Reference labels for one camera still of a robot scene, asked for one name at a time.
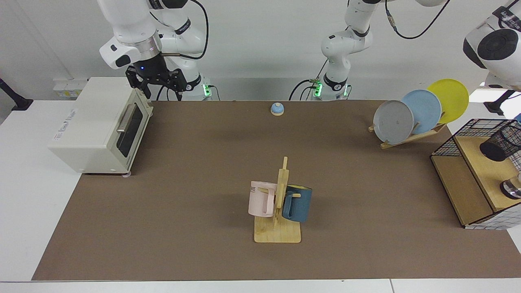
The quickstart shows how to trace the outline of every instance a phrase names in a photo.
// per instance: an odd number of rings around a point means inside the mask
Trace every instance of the power strip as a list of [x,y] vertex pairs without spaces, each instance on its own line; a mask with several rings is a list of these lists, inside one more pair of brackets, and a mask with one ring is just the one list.
[[85,85],[87,79],[54,80],[54,92],[61,99],[76,99]]

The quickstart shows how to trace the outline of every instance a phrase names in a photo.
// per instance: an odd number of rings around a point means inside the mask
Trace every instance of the wooden mug stand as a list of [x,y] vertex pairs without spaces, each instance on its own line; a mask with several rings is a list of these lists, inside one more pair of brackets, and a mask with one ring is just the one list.
[[[418,127],[418,125],[420,124],[420,122],[416,123],[414,125],[414,128],[413,128],[413,131],[414,129],[416,129],[416,127]],[[431,130],[425,132],[425,133],[422,133],[422,134],[419,134],[419,135],[411,135],[409,136],[406,140],[402,141],[401,143],[398,143],[398,144],[389,144],[388,141],[384,142],[384,143],[381,143],[380,144],[380,148],[382,150],[385,150],[385,149],[389,149],[389,148],[392,148],[392,147],[395,147],[397,145],[400,145],[400,144],[405,144],[405,143],[408,143],[408,142],[411,142],[411,141],[416,141],[418,139],[422,139],[422,138],[425,138],[425,137],[430,137],[430,136],[433,136],[433,135],[436,135],[438,134],[447,124],[444,123],[444,124],[437,124],[434,128],[432,128]],[[372,125],[369,127],[369,132],[374,132],[375,131],[375,125]]]
[[[254,240],[257,243],[299,243],[301,241],[300,223],[282,216],[282,206],[290,174],[287,166],[288,157],[284,157],[282,169],[279,169],[273,217],[255,217]],[[299,196],[298,193],[293,194],[293,197]]]

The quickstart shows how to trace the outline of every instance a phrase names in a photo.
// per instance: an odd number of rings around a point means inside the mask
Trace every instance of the black mesh cup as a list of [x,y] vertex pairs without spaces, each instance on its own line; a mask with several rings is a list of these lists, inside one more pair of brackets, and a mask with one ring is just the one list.
[[486,142],[482,143],[479,149],[493,161],[504,161],[521,150],[521,127],[519,124],[503,126]]

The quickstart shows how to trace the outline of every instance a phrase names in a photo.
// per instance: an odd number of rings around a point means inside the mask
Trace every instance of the oven door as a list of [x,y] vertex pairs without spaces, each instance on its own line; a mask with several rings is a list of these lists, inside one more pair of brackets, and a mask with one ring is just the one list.
[[128,171],[138,150],[149,117],[143,101],[134,92],[116,130],[118,135],[113,149],[114,154],[127,167]]

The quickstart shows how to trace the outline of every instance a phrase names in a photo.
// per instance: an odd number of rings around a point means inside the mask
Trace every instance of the oven handle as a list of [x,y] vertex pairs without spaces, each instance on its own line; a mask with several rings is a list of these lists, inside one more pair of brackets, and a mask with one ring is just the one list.
[[138,108],[136,104],[130,104],[127,106],[127,110],[125,114],[123,114],[123,118],[119,123],[118,129],[116,130],[119,133],[126,132],[130,126],[130,122],[132,121],[132,116],[134,116],[135,110]]

